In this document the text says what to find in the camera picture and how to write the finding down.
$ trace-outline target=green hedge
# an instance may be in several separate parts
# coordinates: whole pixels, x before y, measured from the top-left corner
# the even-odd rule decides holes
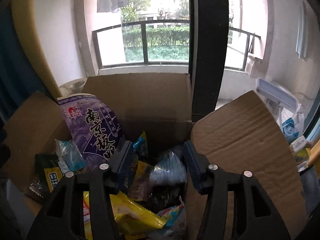
[[[155,46],[188,46],[190,31],[188,26],[147,28],[148,47]],[[123,31],[125,48],[142,47],[141,29]]]

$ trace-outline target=curtain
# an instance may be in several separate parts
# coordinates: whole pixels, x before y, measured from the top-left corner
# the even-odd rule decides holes
[[[14,29],[9,7],[0,11],[0,117],[6,122],[35,91],[51,97],[38,77]]]

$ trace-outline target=dark green package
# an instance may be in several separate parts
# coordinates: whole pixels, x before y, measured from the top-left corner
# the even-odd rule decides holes
[[[58,162],[59,159],[56,154],[35,155],[36,174],[39,176],[42,185],[44,199],[49,197],[62,178]]]

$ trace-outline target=snack packaging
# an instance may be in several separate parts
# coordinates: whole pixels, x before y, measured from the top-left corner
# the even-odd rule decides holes
[[[161,229],[167,220],[153,214],[149,210],[133,202],[124,193],[110,195],[113,216],[120,234],[125,234],[126,239],[137,239],[144,237],[144,233]],[[89,193],[84,192],[84,228],[85,237],[92,239],[90,223]]]
[[[119,233],[126,235],[148,233],[161,229],[167,222],[133,202],[121,191],[118,195],[110,195],[110,200]]]
[[[282,123],[282,127],[283,134],[287,139],[288,143],[292,143],[294,140],[298,138],[299,132],[296,131],[294,121],[291,117]]]
[[[187,217],[181,197],[180,205],[161,210],[157,215],[168,222],[162,229],[148,233],[148,238],[152,240],[180,240],[184,238],[187,231]]]
[[[56,154],[36,154],[35,169],[42,185],[43,198],[46,199],[63,174],[59,168],[59,159]]]
[[[90,223],[90,202],[88,191],[83,192],[83,222],[85,238],[88,240],[93,240]]]
[[[170,185],[186,182],[186,168],[173,151],[165,154],[161,160],[151,171],[149,179],[155,185]]]
[[[153,166],[139,161],[133,183],[129,187],[129,197],[132,200],[147,201],[151,191],[149,175],[153,168]]]
[[[59,157],[59,164],[61,164],[60,168],[63,167],[63,169],[70,171],[77,171],[84,168],[85,161],[74,140],[66,142],[55,139],[55,142],[56,153]]]
[[[148,158],[148,145],[146,132],[142,132],[138,140],[133,144],[133,152],[139,157]]]
[[[157,214],[160,210],[177,206],[180,204],[179,192],[180,187],[178,186],[155,186],[148,196],[145,207]]]
[[[119,153],[125,138],[116,115],[108,106],[91,94],[75,94],[57,101],[90,170]]]
[[[148,157],[147,136],[145,132],[142,132],[142,134],[133,144],[133,153],[133,162],[130,166],[128,175],[125,178],[124,189],[122,189],[122,191],[127,195],[129,194],[129,187],[135,179],[139,159],[141,159],[141,157]]]

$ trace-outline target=balcony railing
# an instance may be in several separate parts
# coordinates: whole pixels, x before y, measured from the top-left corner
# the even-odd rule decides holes
[[[92,36],[100,69],[144,65],[188,66],[189,63],[189,20],[123,23],[93,31]],[[245,70],[254,37],[260,38],[254,33],[229,27],[226,69]]]

